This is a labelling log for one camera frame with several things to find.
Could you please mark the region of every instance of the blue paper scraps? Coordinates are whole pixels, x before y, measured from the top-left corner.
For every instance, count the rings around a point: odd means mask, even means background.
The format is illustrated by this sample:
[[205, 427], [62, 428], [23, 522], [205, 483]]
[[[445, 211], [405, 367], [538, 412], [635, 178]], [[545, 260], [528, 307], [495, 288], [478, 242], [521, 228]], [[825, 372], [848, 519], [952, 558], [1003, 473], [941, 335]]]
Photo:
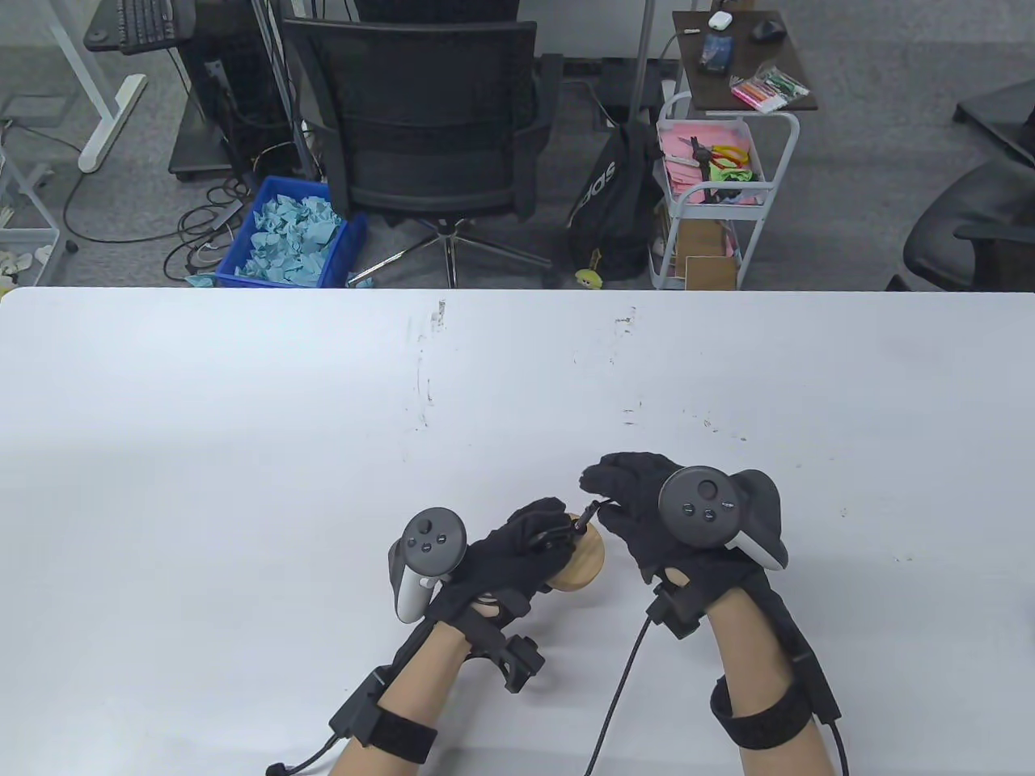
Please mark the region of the blue paper scraps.
[[183, 278], [190, 286], [196, 289], [214, 289], [215, 288], [215, 274], [208, 272], [199, 272], [197, 275], [187, 275]]
[[315, 289], [330, 258], [342, 217], [320, 197], [277, 195], [255, 212], [252, 258], [237, 275]]

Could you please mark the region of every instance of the black velcro strap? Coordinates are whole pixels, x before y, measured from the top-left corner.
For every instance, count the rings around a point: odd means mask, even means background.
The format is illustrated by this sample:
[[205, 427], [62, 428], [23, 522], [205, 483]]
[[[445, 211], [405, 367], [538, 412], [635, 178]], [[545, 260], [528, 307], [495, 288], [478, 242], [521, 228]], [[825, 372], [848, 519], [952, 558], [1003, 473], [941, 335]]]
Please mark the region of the black velcro strap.
[[801, 733], [812, 718], [800, 682], [795, 682], [775, 706], [749, 717], [734, 717], [726, 677], [715, 683], [711, 698], [712, 714], [742, 749], [773, 749]]
[[364, 747], [373, 746], [407, 763], [423, 765], [439, 732], [392, 714], [380, 706], [364, 710], [365, 724], [357, 723], [353, 737]]

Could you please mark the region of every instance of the pink paper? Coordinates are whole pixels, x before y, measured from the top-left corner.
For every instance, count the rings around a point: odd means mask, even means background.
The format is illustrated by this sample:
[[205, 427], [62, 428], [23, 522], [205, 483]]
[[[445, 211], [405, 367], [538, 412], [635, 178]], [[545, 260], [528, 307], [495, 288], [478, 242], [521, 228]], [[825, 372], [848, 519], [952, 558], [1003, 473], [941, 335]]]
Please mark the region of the pink paper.
[[[681, 159], [693, 158], [693, 148], [689, 143], [690, 138], [697, 138], [703, 146], [733, 146], [742, 148], [744, 151], [750, 150], [750, 144], [746, 138], [741, 137], [732, 127], [723, 126], [714, 121], [676, 124], [660, 130], [658, 138], [661, 141], [661, 151], [666, 156], [675, 156]], [[668, 158], [664, 160], [664, 167], [669, 173], [669, 181], [672, 183], [672, 195], [676, 199], [682, 197], [683, 192], [702, 180], [701, 171], [696, 167], [681, 165]], [[704, 201], [704, 191], [690, 195], [687, 200], [694, 205], [700, 205]]]

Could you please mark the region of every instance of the chair base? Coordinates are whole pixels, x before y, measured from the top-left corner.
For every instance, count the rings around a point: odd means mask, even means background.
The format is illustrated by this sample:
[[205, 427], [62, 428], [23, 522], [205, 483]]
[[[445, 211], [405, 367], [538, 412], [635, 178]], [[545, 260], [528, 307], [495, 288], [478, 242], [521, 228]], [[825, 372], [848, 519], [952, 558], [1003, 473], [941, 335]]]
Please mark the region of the chair base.
[[[533, 267], [538, 267], [544, 270], [548, 275], [553, 273], [554, 263], [549, 259], [542, 259], [541, 257], [535, 256], [533, 253], [527, 253], [524, 250], [519, 250], [518, 248], [511, 248], [506, 245], [500, 245], [499, 243], [492, 242], [490, 240], [482, 240], [479, 237], [472, 237], [471, 235], [461, 234], [460, 227], [464, 225], [464, 221], [457, 222], [441, 222], [432, 223], [430, 221], [418, 221], [424, 227], [432, 230], [432, 234], [425, 237], [420, 242], [415, 245], [411, 245], [405, 248], [394, 256], [390, 256], [383, 262], [378, 262], [369, 269], [366, 269], [351, 280], [349, 280], [349, 288], [355, 288], [367, 277], [376, 275], [378, 272], [383, 270], [385, 267], [394, 264], [397, 261], [406, 259], [407, 257], [416, 253], [418, 250], [428, 247], [430, 245], [441, 244], [443, 253], [446, 260], [446, 279], [448, 280], [450, 289], [460, 288], [457, 273], [456, 273], [456, 248], [459, 244], [471, 245], [473, 247], [481, 248], [482, 250], [487, 250], [493, 253], [498, 253], [506, 259], [510, 259], [515, 262], [521, 262], [522, 264], [531, 265]], [[544, 280], [544, 285], [549, 283], [549, 279]]]

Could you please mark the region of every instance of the forearm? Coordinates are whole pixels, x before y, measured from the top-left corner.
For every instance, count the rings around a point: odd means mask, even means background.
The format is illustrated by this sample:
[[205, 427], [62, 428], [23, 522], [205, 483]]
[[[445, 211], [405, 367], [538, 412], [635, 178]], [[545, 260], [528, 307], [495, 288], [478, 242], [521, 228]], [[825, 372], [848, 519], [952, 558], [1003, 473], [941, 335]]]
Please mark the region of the forearm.
[[[471, 646], [456, 629], [439, 623], [381, 697], [393, 714], [435, 727]], [[414, 776], [417, 766], [353, 739], [331, 776]]]
[[[733, 590], [708, 610], [718, 643], [735, 717], [771, 708], [783, 697], [793, 675], [762, 611], [742, 590]], [[832, 776], [816, 720], [773, 749], [740, 750], [745, 776]]]

